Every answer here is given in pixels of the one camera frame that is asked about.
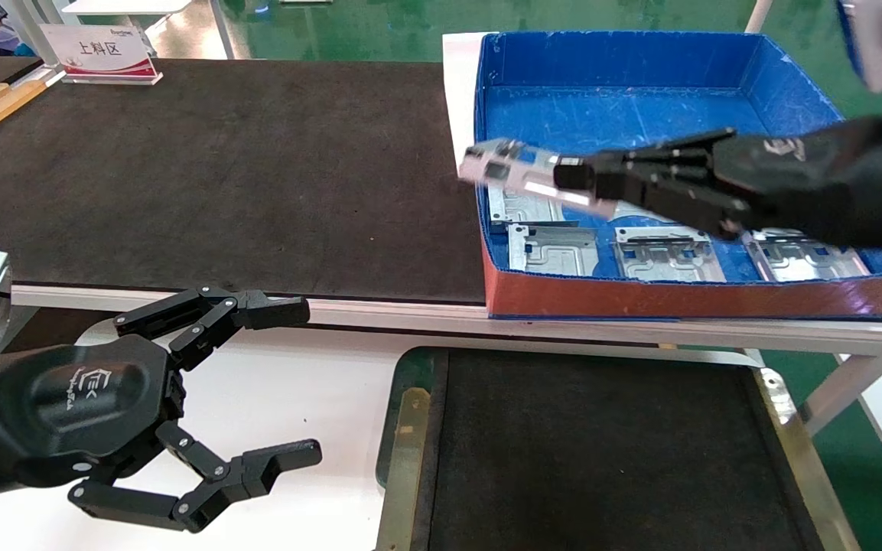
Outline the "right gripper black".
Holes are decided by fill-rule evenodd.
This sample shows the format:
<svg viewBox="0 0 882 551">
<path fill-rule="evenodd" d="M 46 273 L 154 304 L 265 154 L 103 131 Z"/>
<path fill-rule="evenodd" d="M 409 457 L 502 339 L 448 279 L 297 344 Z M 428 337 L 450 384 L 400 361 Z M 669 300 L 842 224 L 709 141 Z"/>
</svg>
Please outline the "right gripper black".
<svg viewBox="0 0 882 551">
<path fill-rule="evenodd" d="M 585 209 L 597 217 L 615 220 L 619 206 L 629 204 L 734 240 L 745 230 L 828 233 L 832 189 L 825 174 L 831 163 L 830 129 L 788 137 L 718 129 L 640 148 L 562 156 L 554 178 L 560 191 L 590 199 Z M 675 181 L 711 174 L 723 193 Z"/>
</svg>

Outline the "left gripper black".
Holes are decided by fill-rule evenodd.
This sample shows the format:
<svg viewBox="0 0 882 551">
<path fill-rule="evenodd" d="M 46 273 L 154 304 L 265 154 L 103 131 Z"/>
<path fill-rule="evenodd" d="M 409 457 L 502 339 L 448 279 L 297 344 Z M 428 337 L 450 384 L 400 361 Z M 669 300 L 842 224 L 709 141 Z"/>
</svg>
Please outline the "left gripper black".
<svg viewBox="0 0 882 551">
<path fill-rule="evenodd" d="M 205 530 L 231 505 L 269 495 L 280 474 L 321 463 L 321 444 L 305 439 L 221 459 L 175 422 L 185 399 L 178 371 L 195 369 L 242 329 L 300 327 L 310 317 L 304 297 L 204 286 L 116 316 L 123 337 L 115 341 L 8 360 L 0 367 L 0 429 L 11 477 L 35 488 L 88 477 L 69 500 L 89 517 Z M 168 352 L 151 342 L 176 331 Z M 115 485 L 161 451 L 200 476 L 192 491 L 174 497 Z"/>
</svg>

